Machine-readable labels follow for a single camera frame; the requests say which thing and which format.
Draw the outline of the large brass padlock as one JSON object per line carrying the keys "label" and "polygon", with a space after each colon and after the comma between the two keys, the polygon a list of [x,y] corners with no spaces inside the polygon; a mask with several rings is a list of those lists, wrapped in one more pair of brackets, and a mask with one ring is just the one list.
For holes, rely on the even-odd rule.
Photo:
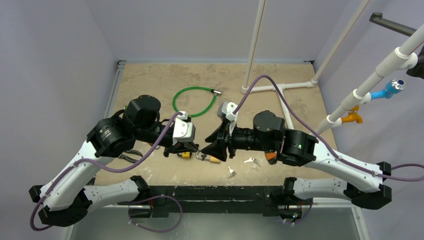
{"label": "large brass padlock", "polygon": [[219,159],[217,159],[217,158],[215,158],[211,155],[204,154],[200,150],[197,151],[195,155],[196,155],[196,158],[201,160],[201,161],[207,161],[207,162],[215,163],[215,164],[221,163],[221,161]]}

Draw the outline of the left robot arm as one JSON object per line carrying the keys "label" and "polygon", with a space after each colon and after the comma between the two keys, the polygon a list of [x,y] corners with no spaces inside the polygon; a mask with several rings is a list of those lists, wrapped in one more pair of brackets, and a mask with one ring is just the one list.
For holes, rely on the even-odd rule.
{"label": "left robot arm", "polygon": [[36,228],[35,218],[40,219],[44,229],[68,227],[101,207],[146,203],[150,187],[139,175],[111,185],[89,185],[89,181],[100,170],[125,173],[145,161],[150,151],[131,166],[109,167],[114,159],[133,149],[136,141],[151,144],[151,150],[164,147],[165,157],[198,151],[199,146],[194,142],[196,128],[188,113],[178,111],[161,122],[160,109],[157,98],[141,95],[131,100],[125,109],[100,120],[87,134],[77,154],[55,178],[47,184],[30,188],[30,197],[36,204],[30,216],[30,227]]}

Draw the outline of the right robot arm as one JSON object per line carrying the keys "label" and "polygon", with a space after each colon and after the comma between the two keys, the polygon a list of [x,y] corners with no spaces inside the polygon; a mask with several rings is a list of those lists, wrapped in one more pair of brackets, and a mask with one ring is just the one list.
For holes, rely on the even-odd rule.
{"label": "right robot arm", "polygon": [[221,118],[221,125],[205,141],[201,152],[225,162],[237,150],[274,152],[276,161],[292,167],[305,167],[330,174],[326,179],[287,177],[280,196],[288,204],[312,198],[333,198],[378,210],[392,201],[392,189],[384,185],[382,174],[390,164],[371,164],[335,152],[315,136],[285,128],[285,120],[265,110],[252,120],[253,128],[235,127]]}

